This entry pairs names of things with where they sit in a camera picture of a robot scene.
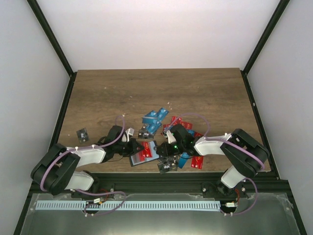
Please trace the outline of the lone black VIP card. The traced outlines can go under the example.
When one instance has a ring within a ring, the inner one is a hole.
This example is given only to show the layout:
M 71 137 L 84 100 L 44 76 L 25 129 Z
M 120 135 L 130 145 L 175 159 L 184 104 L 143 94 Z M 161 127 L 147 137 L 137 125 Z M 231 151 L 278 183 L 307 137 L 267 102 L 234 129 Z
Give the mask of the lone black VIP card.
M 82 128 L 80 130 L 77 130 L 76 134 L 77 134 L 77 137 L 78 137 L 78 140 L 80 143 L 85 143 L 85 142 L 89 141 L 89 135 L 88 135 L 86 128 Z

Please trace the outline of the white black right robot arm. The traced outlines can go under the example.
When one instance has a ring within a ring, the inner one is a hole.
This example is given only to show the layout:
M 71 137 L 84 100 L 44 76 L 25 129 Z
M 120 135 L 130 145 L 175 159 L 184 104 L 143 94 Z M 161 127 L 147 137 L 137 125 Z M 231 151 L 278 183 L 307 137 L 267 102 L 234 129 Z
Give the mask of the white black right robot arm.
M 225 155 L 232 166 L 217 182 L 216 190 L 222 197 L 229 197 L 241 181 L 253 178 L 265 168 L 269 151 L 242 129 L 218 137 L 196 136 L 181 124 L 166 132 L 167 141 L 155 147 L 164 159 L 186 153 L 190 157 Z

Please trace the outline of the black card near blue pile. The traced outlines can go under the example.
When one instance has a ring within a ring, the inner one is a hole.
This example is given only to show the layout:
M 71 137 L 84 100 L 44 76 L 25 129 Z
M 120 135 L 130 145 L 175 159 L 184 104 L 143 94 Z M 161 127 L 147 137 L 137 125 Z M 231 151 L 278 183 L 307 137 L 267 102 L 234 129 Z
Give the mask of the black card near blue pile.
M 138 138 L 139 139 L 152 139 L 153 136 L 145 130 L 139 130 L 138 131 Z

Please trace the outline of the black leather card holder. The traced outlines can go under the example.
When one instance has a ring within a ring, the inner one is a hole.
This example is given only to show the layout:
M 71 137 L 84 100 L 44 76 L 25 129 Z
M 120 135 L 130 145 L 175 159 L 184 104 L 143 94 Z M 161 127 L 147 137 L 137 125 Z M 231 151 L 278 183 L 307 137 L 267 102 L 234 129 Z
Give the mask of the black leather card holder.
M 156 153 L 155 148 L 157 147 L 156 141 L 142 141 L 140 143 L 144 149 L 135 155 L 130 156 L 131 167 L 152 162 L 159 159 L 159 155 Z

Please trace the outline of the black left frame post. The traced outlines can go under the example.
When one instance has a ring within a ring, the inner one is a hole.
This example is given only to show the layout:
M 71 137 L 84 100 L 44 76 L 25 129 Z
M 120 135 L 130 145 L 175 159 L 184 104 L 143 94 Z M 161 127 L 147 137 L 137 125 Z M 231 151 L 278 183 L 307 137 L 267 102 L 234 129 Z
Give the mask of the black left frame post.
M 33 11 L 37 21 L 39 22 L 40 26 L 42 27 L 45 35 L 47 36 L 50 44 L 52 45 L 54 51 L 56 52 L 59 60 L 61 61 L 64 69 L 66 70 L 69 77 L 72 77 L 74 74 L 74 71 L 68 62 L 68 59 L 66 58 L 52 28 L 50 27 L 42 9 L 40 8 L 40 5 L 36 0 L 27 0 L 28 5 L 30 6 L 31 10 Z

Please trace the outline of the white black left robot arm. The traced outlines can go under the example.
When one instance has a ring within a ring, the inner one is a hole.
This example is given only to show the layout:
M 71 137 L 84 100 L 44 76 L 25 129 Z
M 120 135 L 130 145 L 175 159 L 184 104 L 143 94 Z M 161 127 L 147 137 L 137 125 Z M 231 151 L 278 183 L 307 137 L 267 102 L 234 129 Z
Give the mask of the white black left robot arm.
M 76 169 L 108 162 L 115 154 L 126 158 L 144 150 L 144 146 L 132 135 L 131 128 L 125 130 L 114 125 L 106 136 L 91 146 L 65 147 L 56 143 L 33 168 L 30 177 L 42 191 L 52 195 L 64 190 L 78 190 L 94 198 L 100 192 L 99 179 L 88 171 Z

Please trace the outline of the black front frame rail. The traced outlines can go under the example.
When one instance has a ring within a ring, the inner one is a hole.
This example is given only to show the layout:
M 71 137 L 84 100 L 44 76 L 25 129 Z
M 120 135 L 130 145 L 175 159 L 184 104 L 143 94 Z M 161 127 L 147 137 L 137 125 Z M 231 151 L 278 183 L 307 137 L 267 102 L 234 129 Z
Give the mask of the black front frame rail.
M 100 188 L 131 193 L 202 193 L 202 189 L 216 183 L 221 172 L 209 173 L 94 173 Z M 257 190 L 263 193 L 291 195 L 287 180 L 281 180 L 271 172 L 261 172 L 253 178 Z

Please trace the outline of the red vip card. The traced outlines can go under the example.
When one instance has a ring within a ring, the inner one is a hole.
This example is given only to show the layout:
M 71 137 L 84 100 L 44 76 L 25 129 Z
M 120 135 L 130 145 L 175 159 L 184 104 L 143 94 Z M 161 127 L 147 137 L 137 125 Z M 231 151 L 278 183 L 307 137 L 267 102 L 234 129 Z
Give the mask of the red vip card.
M 141 142 L 141 144 L 144 146 L 144 150 L 139 153 L 140 159 L 142 161 L 152 159 L 153 154 L 152 154 L 152 150 L 150 147 L 150 142 L 143 141 L 143 142 Z
M 191 167 L 195 169 L 202 169 L 204 156 L 194 156 L 191 161 Z

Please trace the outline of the black aluminium frame post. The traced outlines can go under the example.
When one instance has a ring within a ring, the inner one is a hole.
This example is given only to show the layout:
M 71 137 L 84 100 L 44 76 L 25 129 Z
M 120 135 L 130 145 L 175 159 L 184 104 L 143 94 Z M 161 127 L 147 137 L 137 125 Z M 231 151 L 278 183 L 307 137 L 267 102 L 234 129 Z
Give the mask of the black aluminium frame post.
M 262 49 L 264 48 L 267 40 L 269 39 L 285 9 L 287 8 L 289 2 L 290 0 L 280 0 L 278 2 L 278 5 L 276 6 L 276 9 L 274 10 L 269 22 L 267 23 L 258 43 L 256 44 L 250 58 L 248 59 L 244 69 L 242 70 L 245 75 L 249 74 Z

